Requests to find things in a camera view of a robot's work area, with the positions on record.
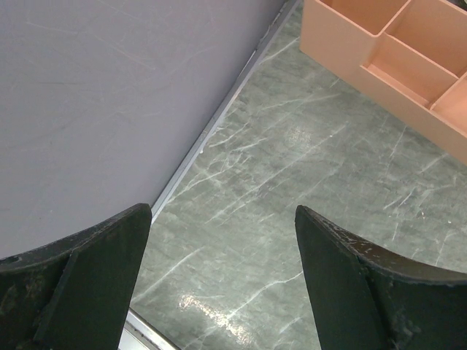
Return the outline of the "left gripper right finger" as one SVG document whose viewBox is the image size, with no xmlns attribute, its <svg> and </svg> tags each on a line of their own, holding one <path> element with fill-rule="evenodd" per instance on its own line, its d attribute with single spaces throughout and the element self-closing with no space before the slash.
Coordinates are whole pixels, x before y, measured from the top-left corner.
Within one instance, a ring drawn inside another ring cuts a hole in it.
<svg viewBox="0 0 467 350">
<path fill-rule="evenodd" d="M 464 349 L 466 275 L 401 256 L 306 206 L 296 238 L 322 349 Z"/>
</svg>

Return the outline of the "orange plastic file organizer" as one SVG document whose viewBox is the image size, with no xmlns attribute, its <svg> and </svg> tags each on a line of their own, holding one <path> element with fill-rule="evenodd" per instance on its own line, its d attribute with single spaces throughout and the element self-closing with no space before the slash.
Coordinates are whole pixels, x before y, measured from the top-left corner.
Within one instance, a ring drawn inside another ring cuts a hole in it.
<svg viewBox="0 0 467 350">
<path fill-rule="evenodd" d="M 305 1 L 300 48 L 466 160 L 466 11 L 448 1 Z"/>
</svg>

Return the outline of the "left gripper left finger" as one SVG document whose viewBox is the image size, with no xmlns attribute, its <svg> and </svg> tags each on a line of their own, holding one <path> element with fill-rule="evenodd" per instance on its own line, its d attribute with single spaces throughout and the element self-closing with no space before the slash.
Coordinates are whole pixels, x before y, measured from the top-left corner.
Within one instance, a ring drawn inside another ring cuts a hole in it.
<svg viewBox="0 0 467 350">
<path fill-rule="evenodd" d="M 1 259 L 1 348 L 117 349 L 151 221 L 138 203 Z"/>
</svg>

